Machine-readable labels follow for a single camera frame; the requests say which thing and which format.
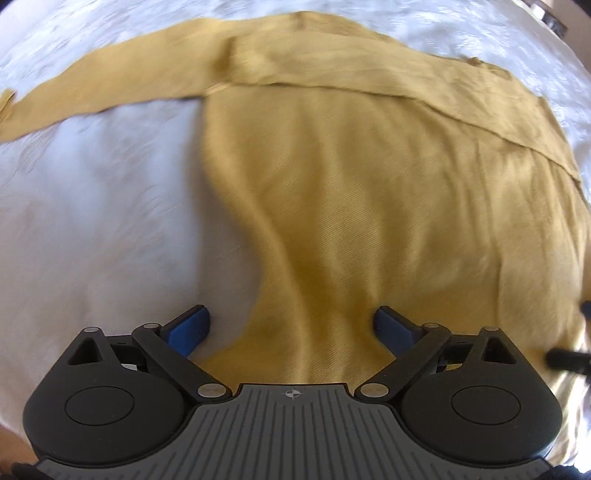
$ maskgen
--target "white blanket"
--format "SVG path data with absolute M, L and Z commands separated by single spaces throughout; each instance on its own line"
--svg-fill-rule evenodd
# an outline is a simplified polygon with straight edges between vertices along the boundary
M 95 48 L 190 18 L 298 10 L 343 15 L 418 50 L 510 70 L 549 100 L 589 192 L 591 76 L 511 0 L 66 0 L 0 57 L 0 89 L 20 97 Z M 125 334 L 203 303 L 212 332 L 196 358 L 240 334 L 258 266 L 195 161 L 199 105 L 121 106 L 0 145 L 3 424 L 22 431 L 27 397 L 86 326 Z

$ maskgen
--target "silver screw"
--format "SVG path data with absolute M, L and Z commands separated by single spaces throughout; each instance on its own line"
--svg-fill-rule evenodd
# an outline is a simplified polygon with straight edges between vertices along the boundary
M 388 395 L 390 390 L 386 385 L 382 385 L 381 383 L 366 383 L 359 389 L 359 391 L 365 397 L 379 398 Z
M 226 387 L 219 383 L 206 383 L 197 389 L 197 393 L 204 398 L 218 398 L 226 393 Z

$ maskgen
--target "bed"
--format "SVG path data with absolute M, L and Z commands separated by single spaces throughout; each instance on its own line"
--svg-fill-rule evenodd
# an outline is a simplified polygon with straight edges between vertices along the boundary
M 509 70 L 548 99 L 591 198 L 591 76 L 519 0 L 66 0 L 0 57 L 0 87 L 21 97 L 98 47 L 191 18 L 298 10 Z M 199 100 L 120 106 L 0 145 L 3 424 L 22 432 L 26 399 L 86 326 L 126 334 L 203 303 L 212 331 L 195 360 L 240 335 L 258 264 L 204 175 L 187 182 L 199 109 Z M 584 422 L 573 427 L 581 451 L 586 433 Z

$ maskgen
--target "white fabric surface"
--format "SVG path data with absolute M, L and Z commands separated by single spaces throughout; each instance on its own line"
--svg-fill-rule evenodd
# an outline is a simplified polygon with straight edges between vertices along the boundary
M 304 9 L 510 70 L 549 99 L 589 191 L 591 76 L 511 0 L 66 0 L 0 57 L 0 88 L 20 97 L 95 48 L 182 20 Z M 213 325 L 196 358 L 240 334 L 258 265 L 196 161 L 198 114 L 198 100 L 121 106 L 0 145 L 3 424 L 22 431 L 27 397 L 86 326 L 124 334 L 203 303 Z

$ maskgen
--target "mustard yellow garment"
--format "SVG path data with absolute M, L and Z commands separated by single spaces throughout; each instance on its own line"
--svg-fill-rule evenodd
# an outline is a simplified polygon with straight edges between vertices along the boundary
M 208 372 L 353 389 L 392 361 L 372 333 L 382 304 L 456 333 L 498 325 L 564 408 L 551 460 L 573 453 L 584 382 L 543 353 L 587 345 L 590 223 L 544 99 L 339 17 L 200 19 L 92 52 L 20 102 L 4 94 L 0 141 L 187 96 L 206 97 L 204 167 L 263 268 L 244 334 Z

